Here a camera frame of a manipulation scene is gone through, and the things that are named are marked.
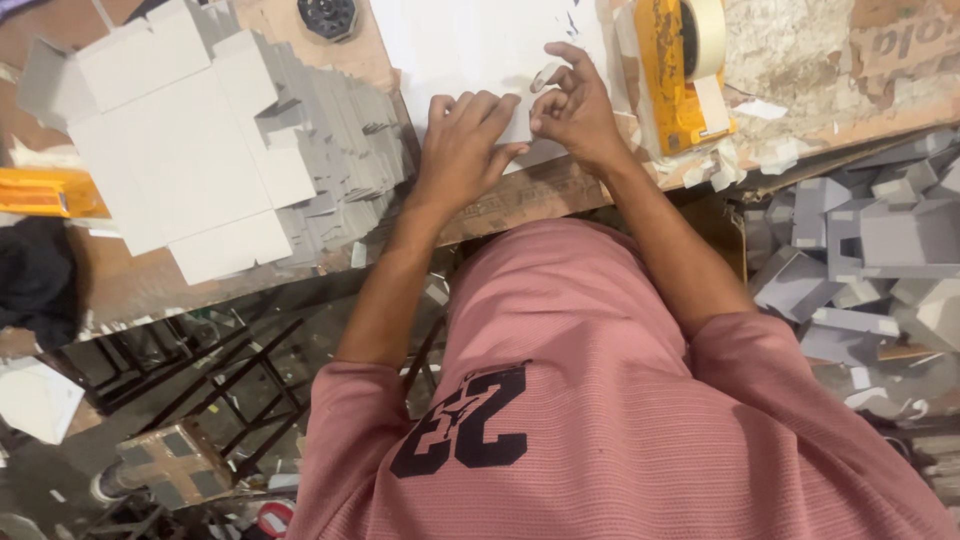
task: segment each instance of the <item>man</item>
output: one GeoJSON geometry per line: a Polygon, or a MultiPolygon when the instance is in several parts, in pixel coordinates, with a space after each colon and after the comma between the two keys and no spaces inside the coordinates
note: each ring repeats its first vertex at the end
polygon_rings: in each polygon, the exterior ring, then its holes
{"type": "Polygon", "coordinates": [[[546,52],[572,68],[531,128],[603,181],[633,239],[560,219],[486,246],[411,429],[397,370],[435,241],[528,151],[492,150],[516,96],[434,98],[420,179],[314,383],[287,538],[952,537],[637,164],[586,53],[546,52]]]}

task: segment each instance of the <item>floor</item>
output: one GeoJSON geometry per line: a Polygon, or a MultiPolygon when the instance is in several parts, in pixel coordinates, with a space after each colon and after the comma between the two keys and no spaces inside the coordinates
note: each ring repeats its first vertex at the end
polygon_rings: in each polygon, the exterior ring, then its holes
{"type": "MultiPolygon", "coordinates": [[[[604,210],[591,218],[617,226],[618,216],[615,210],[613,214],[610,212],[604,210]]],[[[450,248],[438,249],[425,289],[434,285],[436,289],[446,291],[443,275],[449,275],[455,259],[450,248]]],[[[213,339],[217,332],[224,334],[238,328],[238,319],[242,319],[251,325],[256,342],[264,346],[280,330],[302,318],[304,324],[275,350],[271,358],[281,376],[289,382],[312,380],[317,370],[330,361],[365,277],[366,271],[358,270],[285,285],[195,312],[199,318],[190,324],[199,325],[202,328],[195,330],[203,330],[204,335],[213,339]],[[226,321],[230,321],[233,328],[224,324],[226,321]]],[[[443,306],[424,292],[411,338],[412,351],[443,311],[443,306]]],[[[441,335],[437,341],[443,343],[445,337],[441,335]]],[[[129,342],[135,345],[137,337],[132,336],[129,342]]],[[[106,371],[102,371],[105,364],[92,345],[73,346],[68,353],[93,379],[106,376],[106,371]]],[[[251,356],[253,351],[245,354],[251,356]]],[[[429,361],[439,366],[442,356],[442,352],[433,353],[429,361]]],[[[115,445],[140,430],[170,403],[202,372],[200,367],[187,368],[173,380],[110,416],[102,425],[67,438],[58,447],[34,441],[13,452],[8,467],[0,469],[0,524],[10,519],[5,513],[13,513],[34,520],[50,538],[70,538],[71,534],[79,534],[89,520],[103,511],[89,496],[88,487],[95,475],[116,460],[115,445]],[[65,503],[59,502],[51,490],[56,490],[65,503]]],[[[840,399],[860,391],[854,389],[850,370],[845,366],[817,366],[814,373],[840,399]]],[[[887,389],[889,399],[870,402],[871,410],[880,416],[906,418],[921,414],[952,414],[960,407],[960,366],[956,356],[938,356],[920,363],[917,358],[888,360],[871,368],[870,377],[872,385],[887,389]]],[[[236,398],[237,406],[251,417],[275,394],[263,374],[254,370],[241,380],[230,399],[236,398]]],[[[180,411],[198,399],[199,396],[182,404],[180,411]]],[[[413,418],[422,415],[429,399],[430,393],[421,376],[408,400],[413,418]]],[[[304,433],[306,420],[304,415],[259,461],[263,477],[258,480],[265,481],[276,473],[298,471],[300,453],[296,441],[304,433]]],[[[228,413],[223,399],[205,410],[199,421],[214,443],[224,444],[239,430],[239,424],[228,413]]],[[[268,434],[263,430],[252,436],[230,457],[242,459],[268,434]]]]}

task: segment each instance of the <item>plywood surface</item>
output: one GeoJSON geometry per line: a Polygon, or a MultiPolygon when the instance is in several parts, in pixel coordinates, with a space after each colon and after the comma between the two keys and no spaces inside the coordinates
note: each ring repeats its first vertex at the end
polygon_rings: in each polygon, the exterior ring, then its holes
{"type": "MultiPolygon", "coordinates": [[[[117,23],[139,1],[103,0],[117,23]]],[[[296,2],[235,0],[235,4],[244,27],[260,31],[270,41],[289,41],[305,63],[333,64],[391,91],[395,103],[402,105],[396,94],[398,74],[390,66],[368,0],[357,0],[360,19],[356,36],[337,45],[306,30],[296,2]]],[[[622,2],[612,0],[611,4],[622,2]]],[[[740,165],[757,168],[759,163],[751,157],[784,141],[800,141],[801,155],[812,155],[960,120],[956,77],[960,43],[952,38],[957,35],[952,14],[958,6],[960,0],[945,0],[942,5],[923,0],[786,4],[728,0],[728,28],[736,40],[728,52],[728,83],[743,86],[733,91],[738,96],[733,102],[756,95],[789,108],[784,118],[773,121],[734,114],[741,126],[733,138],[740,165]],[[910,25],[914,33],[924,28],[919,45],[912,35],[911,44],[904,45],[910,25]],[[894,39],[896,46],[891,45],[894,39]]],[[[0,23],[0,61],[22,68],[35,34],[81,48],[106,33],[89,2],[51,0],[0,23]]],[[[635,66],[624,67],[628,77],[636,72],[635,66]]],[[[34,150],[69,142],[65,135],[43,129],[32,116],[17,110],[14,94],[13,85],[0,81],[0,135],[5,147],[12,145],[14,135],[34,150]]],[[[625,137],[636,129],[633,118],[618,116],[617,120],[625,137]]],[[[650,163],[645,165],[656,174],[650,163]]],[[[660,184],[664,188],[682,186],[684,173],[697,166],[699,163],[693,162],[660,175],[660,184]]],[[[602,186],[570,158],[553,160],[505,177],[449,225],[442,243],[609,203],[602,186]]],[[[83,230],[74,230],[71,236],[80,264],[83,318],[91,323],[84,326],[94,335],[116,331],[145,317],[158,319],[349,267],[347,246],[319,261],[317,269],[261,267],[239,277],[187,286],[167,250],[132,258],[120,240],[92,238],[83,230]]],[[[0,333],[0,356],[35,351],[27,332],[0,333]]]]}

